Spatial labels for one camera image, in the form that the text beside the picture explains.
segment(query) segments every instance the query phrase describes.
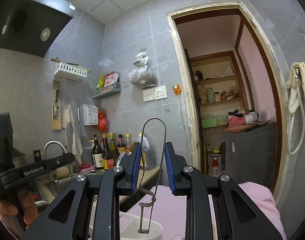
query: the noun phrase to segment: gray refrigerator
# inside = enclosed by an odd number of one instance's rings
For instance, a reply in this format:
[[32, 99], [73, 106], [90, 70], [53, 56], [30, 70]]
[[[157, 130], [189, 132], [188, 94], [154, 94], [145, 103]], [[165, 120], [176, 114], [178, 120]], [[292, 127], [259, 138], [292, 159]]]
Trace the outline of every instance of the gray refrigerator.
[[237, 183], [251, 181], [267, 186], [271, 180], [277, 149], [275, 122], [262, 122], [250, 130], [223, 131], [225, 174]]

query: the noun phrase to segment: hand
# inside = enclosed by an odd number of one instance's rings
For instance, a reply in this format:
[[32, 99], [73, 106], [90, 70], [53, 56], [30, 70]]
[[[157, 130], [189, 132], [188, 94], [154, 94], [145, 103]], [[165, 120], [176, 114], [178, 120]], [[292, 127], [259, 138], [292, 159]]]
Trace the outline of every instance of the hand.
[[[23, 216], [23, 221], [27, 224], [28, 228], [33, 221], [38, 217], [37, 205], [35, 204], [35, 199], [32, 193], [27, 190], [27, 195], [22, 201], [22, 205], [25, 207], [25, 214]], [[11, 205], [9, 202], [0, 199], [0, 216], [2, 221], [7, 225], [7, 227], [12, 231], [16, 232], [12, 223], [10, 222], [8, 216], [16, 216], [18, 214], [18, 209]]]

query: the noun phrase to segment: door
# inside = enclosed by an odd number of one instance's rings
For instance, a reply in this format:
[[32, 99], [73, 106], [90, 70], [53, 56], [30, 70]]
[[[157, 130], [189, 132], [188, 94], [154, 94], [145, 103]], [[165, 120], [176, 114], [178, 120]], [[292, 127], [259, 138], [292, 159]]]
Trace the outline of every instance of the door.
[[194, 94], [194, 98], [195, 98], [195, 108], [197, 110], [198, 120], [199, 120], [198, 134], [199, 134], [199, 141], [200, 141], [199, 147], [200, 147], [201, 171], [205, 174], [206, 167], [205, 167], [205, 160], [204, 160], [204, 158], [205, 158], [205, 156], [204, 156], [204, 137], [203, 137], [203, 134], [202, 134], [201, 113], [200, 113], [199, 98], [198, 98], [198, 88], [197, 88], [197, 84], [194, 82], [195, 78], [194, 78], [194, 74], [193, 74], [193, 71], [192, 71], [192, 66], [191, 66], [188, 50], [187, 49], [184, 49], [184, 50], [185, 50], [185, 55], [186, 55], [186, 61], [187, 61], [188, 68], [189, 68], [190, 79], [192, 81], [193, 94]]

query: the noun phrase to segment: white switch panel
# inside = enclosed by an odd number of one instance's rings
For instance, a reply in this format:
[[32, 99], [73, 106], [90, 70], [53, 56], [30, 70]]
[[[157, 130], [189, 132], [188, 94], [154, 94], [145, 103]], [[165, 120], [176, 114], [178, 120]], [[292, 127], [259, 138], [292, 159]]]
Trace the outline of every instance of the white switch panel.
[[151, 88], [143, 91], [143, 101], [148, 102], [156, 99], [166, 98], [166, 86]]
[[155, 99], [161, 99], [166, 97], [167, 97], [166, 86], [155, 88]]

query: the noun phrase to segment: silver screw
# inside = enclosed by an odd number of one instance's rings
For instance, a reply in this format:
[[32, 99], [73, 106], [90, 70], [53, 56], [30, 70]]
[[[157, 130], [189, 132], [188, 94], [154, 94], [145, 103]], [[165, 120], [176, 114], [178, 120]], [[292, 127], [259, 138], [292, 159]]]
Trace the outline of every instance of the silver screw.
[[84, 181], [86, 179], [86, 176], [84, 174], [80, 174], [76, 177], [77, 181]]
[[191, 166], [186, 166], [186, 167], [183, 168], [183, 170], [184, 170], [185, 172], [192, 172], [192, 171], [193, 171], [193, 167], [191, 167]]
[[120, 166], [120, 165], [117, 165], [117, 166], [113, 167], [113, 171], [115, 171], [115, 172], [120, 172], [122, 170], [123, 170], [123, 167]]
[[222, 175], [220, 176], [220, 179], [221, 179], [222, 181], [228, 181], [230, 178], [229, 178], [228, 175], [222, 174]]

